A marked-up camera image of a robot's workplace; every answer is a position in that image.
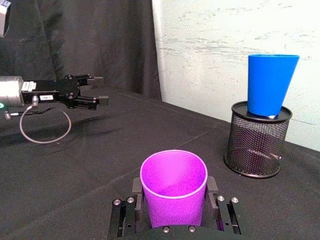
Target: purple cup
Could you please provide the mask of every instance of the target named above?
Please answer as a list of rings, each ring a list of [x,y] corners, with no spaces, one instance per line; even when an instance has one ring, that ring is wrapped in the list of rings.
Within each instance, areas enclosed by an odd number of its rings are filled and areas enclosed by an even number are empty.
[[[208,171],[192,152],[166,150],[149,156],[140,179],[153,228],[200,226]]]

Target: blue cup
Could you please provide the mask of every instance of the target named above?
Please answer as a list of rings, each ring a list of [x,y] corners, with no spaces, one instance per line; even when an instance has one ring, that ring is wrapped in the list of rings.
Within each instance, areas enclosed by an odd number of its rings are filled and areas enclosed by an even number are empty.
[[[250,54],[248,56],[248,111],[277,116],[298,63],[298,55]]]

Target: silver cylindrical motor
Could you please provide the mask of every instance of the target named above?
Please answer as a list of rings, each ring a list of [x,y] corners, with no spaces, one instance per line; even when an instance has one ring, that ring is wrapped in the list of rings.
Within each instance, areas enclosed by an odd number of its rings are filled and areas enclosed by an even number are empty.
[[[0,76],[0,103],[5,107],[22,107],[24,99],[21,88],[24,81],[21,76]]]

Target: plastic cup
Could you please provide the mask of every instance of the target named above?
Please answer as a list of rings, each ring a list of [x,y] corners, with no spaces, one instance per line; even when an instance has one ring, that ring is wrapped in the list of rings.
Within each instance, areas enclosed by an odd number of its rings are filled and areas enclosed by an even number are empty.
[[[284,102],[298,55],[251,54],[248,56],[248,111],[277,116]]]
[[[152,227],[200,226],[207,178],[205,163],[192,152],[166,150],[149,156],[140,179]]]

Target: cup rim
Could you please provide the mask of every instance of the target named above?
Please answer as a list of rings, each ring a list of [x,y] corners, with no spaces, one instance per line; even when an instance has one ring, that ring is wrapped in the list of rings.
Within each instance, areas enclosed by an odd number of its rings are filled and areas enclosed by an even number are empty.
[[[205,171],[205,177],[204,177],[204,180],[203,180],[203,183],[200,185],[200,187],[198,187],[196,190],[188,193],[188,194],[185,194],[185,195],[180,195],[180,196],[165,196],[165,195],[161,195],[159,193],[156,193],[154,191],[152,191],[150,188],[147,187],[147,185],[145,184],[144,182],[144,179],[143,179],[143,176],[142,176],[142,169],[144,168],[144,165],[145,163],[150,159],[152,158],[153,156],[155,155],[158,155],[158,154],[162,154],[162,153],[167,153],[167,152],[181,152],[181,153],[187,153],[187,154],[190,154],[190,155],[193,155],[194,157],[196,157],[198,160],[200,160],[200,162],[202,163],[203,167],[204,167],[204,171]],[[159,151],[159,152],[156,152],[152,155],[150,155],[146,160],[143,161],[142,165],[141,165],[141,168],[140,168],[140,180],[141,180],[141,183],[142,183],[142,186],[148,191],[150,192],[151,194],[159,197],[159,198],[162,198],[162,199],[185,199],[185,198],[188,198],[196,193],[198,193],[203,187],[205,187],[205,185],[207,184],[207,180],[208,180],[208,170],[207,170],[207,166],[205,164],[205,162],[196,154],[194,154],[193,152],[190,152],[190,151],[185,151],[185,150],[178,150],[178,149],[173,149],[173,150],[164,150],[164,151]]]
[[[299,58],[299,55],[295,54],[279,54],[279,53],[254,53],[254,54],[249,54],[249,57],[270,57],[270,58],[278,58],[278,57],[283,57],[283,58]]]

